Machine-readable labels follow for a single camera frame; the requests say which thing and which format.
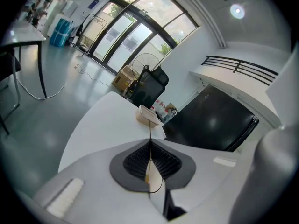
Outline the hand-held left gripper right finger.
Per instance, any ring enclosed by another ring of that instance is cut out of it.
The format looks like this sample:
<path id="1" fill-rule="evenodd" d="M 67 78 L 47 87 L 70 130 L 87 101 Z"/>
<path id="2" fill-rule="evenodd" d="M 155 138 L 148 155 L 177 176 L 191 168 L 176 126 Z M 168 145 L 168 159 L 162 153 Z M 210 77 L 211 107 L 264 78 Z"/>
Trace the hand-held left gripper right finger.
<path id="1" fill-rule="evenodd" d="M 239 153 L 200 149 L 153 140 L 178 157 L 182 167 L 172 177 L 180 184 L 170 190 L 171 206 L 180 212 L 171 221 L 157 213 L 151 224 L 230 224 L 233 206 L 251 170 L 256 142 Z"/>

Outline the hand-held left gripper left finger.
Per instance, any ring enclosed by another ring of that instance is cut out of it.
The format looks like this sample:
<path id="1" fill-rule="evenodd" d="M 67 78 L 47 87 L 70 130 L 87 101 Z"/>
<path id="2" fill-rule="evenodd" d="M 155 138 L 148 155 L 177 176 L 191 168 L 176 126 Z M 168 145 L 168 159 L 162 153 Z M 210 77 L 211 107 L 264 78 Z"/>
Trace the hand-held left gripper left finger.
<path id="1" fill-rule="evenodd" d="M 65 213 L 71 224 L 165 224 L 146 192 L 124 189 L 111 176 L 109 165 L 119 153 L 143 140 L 124 143 L 81 157 L 43 185 L 33 200 L 46 207 L 72 178 L 84 181 L 74 203 Z"/>

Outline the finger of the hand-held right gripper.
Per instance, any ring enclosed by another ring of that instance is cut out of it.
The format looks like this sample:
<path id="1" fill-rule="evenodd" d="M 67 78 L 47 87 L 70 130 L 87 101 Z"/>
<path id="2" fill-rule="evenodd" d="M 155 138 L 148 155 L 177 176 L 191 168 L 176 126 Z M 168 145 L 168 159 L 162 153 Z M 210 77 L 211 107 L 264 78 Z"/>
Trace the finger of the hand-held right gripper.
<path id="1" fill-rule="evenodd" d="M 257 144 L 230 224 L 282 224 L 291 218 L 299 184 L 299 126 L 265 135 Z"/>
<path id="2" fill-rule="evenodd" d="M 299 125 L 299 42 L 266 94 L 278 114 L 281 126 Z"/>

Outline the gold spoon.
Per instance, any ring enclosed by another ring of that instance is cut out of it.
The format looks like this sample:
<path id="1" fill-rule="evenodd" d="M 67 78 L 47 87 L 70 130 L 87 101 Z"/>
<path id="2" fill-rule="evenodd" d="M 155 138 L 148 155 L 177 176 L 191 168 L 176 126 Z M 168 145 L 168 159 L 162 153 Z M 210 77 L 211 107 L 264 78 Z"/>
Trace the gold spoon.
<path id="1" fill-rule="evenodd" d="M 145 175 L 145 181 L 147 184 L 150 183 L 150 168 L 151 168 L 151 162 L 152 162 L 152 138 L 151 138 L 151 120 L 148 118 L 148 126 L 149 126 L 149 142 L 148 142 L 148 147 L 149 147 L 149 163 Z"/>

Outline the black metal railing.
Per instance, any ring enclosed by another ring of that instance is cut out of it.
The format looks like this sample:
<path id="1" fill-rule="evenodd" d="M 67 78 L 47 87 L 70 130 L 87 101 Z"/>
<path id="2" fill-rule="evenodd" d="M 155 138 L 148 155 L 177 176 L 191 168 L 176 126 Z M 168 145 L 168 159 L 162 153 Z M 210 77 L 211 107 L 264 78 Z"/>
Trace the black metal railing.
<path id="1" fill-rule="evenodd" d="M 218 67 L 230 70 L 235 74 L 248 76 L 267 86 L 270 86 L 278 76 L 277 72 L 261 65 L 224 56 L 206 56 L 206 59 L 201 66 Z"/>

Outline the black box-shaped appliance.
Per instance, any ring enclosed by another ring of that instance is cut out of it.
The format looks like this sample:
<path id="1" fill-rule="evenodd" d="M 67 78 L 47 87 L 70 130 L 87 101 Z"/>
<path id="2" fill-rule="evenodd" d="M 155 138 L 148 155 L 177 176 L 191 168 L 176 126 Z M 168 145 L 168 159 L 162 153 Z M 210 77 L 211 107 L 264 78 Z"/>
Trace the black box-shaped appliance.
<path id="1" fill-rule="evenodd" d="M 166 140 L 186 146 L 235 151 L 259 119 L 237 100 L 207 85 L 187 106 L 163 125 Z"/>

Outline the beige food container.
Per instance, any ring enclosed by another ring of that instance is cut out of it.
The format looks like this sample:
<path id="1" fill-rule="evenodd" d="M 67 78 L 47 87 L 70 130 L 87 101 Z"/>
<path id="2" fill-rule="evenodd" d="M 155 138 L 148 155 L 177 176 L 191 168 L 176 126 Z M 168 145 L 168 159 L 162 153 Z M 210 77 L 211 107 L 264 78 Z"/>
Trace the beige food container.
<path id="1" fill-rule="evenodd" d="M 150 128 L 160 125 L 157 115 L 143 105 L 140 105 L 136 111 L 136 120 Z"/>

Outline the round ceiling light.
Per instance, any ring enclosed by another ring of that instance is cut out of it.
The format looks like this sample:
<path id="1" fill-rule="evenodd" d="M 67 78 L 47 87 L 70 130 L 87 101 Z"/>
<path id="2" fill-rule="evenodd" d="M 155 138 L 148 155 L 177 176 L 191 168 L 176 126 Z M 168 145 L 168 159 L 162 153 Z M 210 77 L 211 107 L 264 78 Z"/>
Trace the round ceiling light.
<path id="1" fill-rule="evenodd" d="M 233 4 L 230 7 L 230 13 L 232 14 L 233 17 L 235 17 L 236 19 L 239 19 L 239 20 L 243 19 L 245 16 L 245 10 L 239 4 Z"/>

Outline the brown cardboard box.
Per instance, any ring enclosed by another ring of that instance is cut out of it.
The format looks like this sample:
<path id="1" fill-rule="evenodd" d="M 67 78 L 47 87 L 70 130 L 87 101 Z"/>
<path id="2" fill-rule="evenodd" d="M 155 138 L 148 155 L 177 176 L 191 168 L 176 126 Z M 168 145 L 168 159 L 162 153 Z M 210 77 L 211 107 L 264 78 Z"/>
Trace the brown cardboard box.
<path id="1" fill-rule="evenodd" d="M 132 70 L 131 66 L 124 66 L 116 75 L 112 85 L 120 92 L 125 89 L 136 79 L 136 72 Z"/>

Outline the black mesh office chair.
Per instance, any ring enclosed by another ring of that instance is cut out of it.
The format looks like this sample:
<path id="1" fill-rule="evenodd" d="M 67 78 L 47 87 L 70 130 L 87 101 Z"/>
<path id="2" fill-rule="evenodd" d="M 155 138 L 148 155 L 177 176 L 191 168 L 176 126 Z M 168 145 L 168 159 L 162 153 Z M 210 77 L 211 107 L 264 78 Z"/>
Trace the black mesh office chair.
<path id="1" fill-rule="evenodd" d="M 128 100 L 137 107 L 143 105 L 150 109 L 157 98 L 165 91 L 168 82 L 169 78 L 160 66 L 153 71 L 144 69 Z"/>

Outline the black standing fan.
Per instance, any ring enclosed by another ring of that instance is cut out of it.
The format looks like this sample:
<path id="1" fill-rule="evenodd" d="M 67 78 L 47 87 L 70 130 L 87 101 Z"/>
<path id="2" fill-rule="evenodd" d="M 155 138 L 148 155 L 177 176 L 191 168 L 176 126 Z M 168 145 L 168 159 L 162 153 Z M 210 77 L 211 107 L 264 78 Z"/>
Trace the black standing fan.
<path id="1" fill-rule="evenodd" d="M 131 64 L 131 70 L 137 82 L 143 70 L 153 71 L 160 66 L 160 60 L 153 54 L 143 53 L 136 56 Z"/>

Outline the black framed glass door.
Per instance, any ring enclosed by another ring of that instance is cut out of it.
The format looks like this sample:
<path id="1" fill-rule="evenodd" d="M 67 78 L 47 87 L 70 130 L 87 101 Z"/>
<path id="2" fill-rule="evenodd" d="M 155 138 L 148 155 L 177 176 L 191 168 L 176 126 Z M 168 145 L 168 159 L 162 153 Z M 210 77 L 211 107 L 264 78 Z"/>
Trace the black framed glass door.
<path id="1" fill-rule="evenodd" d="M 154 68 L 198 28 L 175 0 L 108 0 L 81 23 L 76 47 L 110 72 Z"/>

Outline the blue wrapped bag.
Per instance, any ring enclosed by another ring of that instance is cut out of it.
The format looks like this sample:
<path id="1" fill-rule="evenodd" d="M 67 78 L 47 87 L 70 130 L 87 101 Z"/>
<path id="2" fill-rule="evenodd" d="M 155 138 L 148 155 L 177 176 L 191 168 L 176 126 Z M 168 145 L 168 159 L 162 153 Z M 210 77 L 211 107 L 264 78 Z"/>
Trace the blue wrapped bag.
<path id="1" fill-rule="evenodd" d="M 50 44 L 56 47 L 63 47 L 73 27 L 73 22 L 61 18 L 56 25 L 50 38 Z"/>

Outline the grey table with black legs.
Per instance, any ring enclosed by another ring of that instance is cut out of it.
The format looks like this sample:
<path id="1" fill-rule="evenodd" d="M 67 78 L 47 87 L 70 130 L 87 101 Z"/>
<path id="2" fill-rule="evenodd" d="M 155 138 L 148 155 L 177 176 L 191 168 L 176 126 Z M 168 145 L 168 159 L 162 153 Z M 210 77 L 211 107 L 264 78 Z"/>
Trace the grey table with black legs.
<path id="1" fill-rule="evenodd" d="M 46 38 L 42 33 L 30 23 L 25 21 L 14 21 L 5 32 L 4 37 L 0 42 L 0 48 L 15 48 L 31 45 L 38 46 L 37 63 L 39 78 L 44 98 L 47 98 L 42 70 L 42 42 L 45 40 Z"/>

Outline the black chair with metal frame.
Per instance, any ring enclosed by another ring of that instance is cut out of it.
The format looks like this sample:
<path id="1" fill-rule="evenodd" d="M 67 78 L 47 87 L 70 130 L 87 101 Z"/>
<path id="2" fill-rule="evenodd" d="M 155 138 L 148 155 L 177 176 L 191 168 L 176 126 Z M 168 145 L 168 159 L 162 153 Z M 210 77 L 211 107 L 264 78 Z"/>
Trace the black chair with metal frame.
<path id="1" fill-rule="evenodd" d="M 16 77 L 16 73 L 21 71 L 20 62 L 16 59 L 14 54 L 14 49 L 8 49 L 0 52 L 0 82 L 4 79 L 9 78 L 11 75 L 14 79 L 14 85 L 17 93 L 17 103 L 13 106 L 11 111 L 3 118 L 0 113 L 0 125 L 3 127 L 4 131 L 7 135 L 9 135 L 9 130 L 6 127 L 5 119 L 9 117 L 9 115 L 15 111 L 20 106 L 21 95 L 18 87 L 18 81 Z"/>

